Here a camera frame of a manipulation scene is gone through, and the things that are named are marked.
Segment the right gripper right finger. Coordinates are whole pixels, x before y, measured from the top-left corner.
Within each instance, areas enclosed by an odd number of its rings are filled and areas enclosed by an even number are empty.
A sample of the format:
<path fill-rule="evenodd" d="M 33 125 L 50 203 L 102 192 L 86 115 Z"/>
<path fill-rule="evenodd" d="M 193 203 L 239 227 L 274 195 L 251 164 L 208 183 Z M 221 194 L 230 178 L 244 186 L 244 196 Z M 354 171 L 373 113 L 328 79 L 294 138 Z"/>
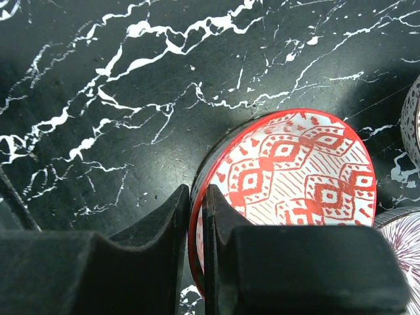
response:
<path fill-rule="evenodd" d="M 367 226 L 251 224 L 212 184 L 203 200 L 207 314 L 401 314 L 410 287 Z"/>

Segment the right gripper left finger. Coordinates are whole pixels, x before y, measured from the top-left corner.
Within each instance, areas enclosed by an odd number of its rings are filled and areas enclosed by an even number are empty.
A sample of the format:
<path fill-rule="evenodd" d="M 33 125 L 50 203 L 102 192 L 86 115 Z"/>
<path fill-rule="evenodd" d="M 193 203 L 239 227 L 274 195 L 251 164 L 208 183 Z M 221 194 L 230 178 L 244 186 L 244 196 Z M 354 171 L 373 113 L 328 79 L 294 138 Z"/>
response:
<path fill-rule="evenodd" d="M 189 189 L 106 237 L 95 231 L 1 233 L 2 314 L 176 314 Z"/>

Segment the red white patterned bowl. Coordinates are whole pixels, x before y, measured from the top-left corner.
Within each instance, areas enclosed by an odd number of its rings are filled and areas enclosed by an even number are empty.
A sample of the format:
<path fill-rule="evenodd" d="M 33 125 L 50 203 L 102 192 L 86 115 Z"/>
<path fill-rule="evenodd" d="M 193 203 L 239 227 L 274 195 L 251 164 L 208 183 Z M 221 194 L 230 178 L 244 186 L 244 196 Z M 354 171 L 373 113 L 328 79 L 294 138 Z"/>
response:
<path fill-rule="evenodd" d="M 199 291 L 204 290 L 202 204 L 210 184 L 256 225 L 372 226 L 375 218 L 373 163 L 344 121 L 307 108 L 252 119 L 215 145 L 192 185 L 188 259 Z"/>

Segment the purple striped bowl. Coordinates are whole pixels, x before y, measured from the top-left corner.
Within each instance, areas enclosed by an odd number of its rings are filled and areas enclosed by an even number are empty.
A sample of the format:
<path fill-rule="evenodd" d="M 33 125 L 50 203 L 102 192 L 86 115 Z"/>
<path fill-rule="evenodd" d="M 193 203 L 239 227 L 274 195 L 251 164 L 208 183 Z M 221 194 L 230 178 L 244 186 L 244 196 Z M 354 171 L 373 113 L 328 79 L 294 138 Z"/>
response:
<path fill-rule="evenodd" d="M 411 299 L 406 314 L 419 313 L 419 208 L 391 209 L 375 217 L 374 228 L 390 243 L 405 279 Z"/>

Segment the white orange patterned bowl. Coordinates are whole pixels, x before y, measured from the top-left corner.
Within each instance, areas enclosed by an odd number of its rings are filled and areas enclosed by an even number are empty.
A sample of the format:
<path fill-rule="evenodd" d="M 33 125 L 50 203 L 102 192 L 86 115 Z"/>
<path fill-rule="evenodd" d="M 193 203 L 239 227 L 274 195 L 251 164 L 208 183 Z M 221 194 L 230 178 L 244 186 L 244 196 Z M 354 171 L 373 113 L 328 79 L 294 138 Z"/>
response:
<path fill-rule="evenodd" d="M 419 87 L 420 77 L 410 87 L 401 110 L 400 132 L 404 148 L 419 168 Z"/>

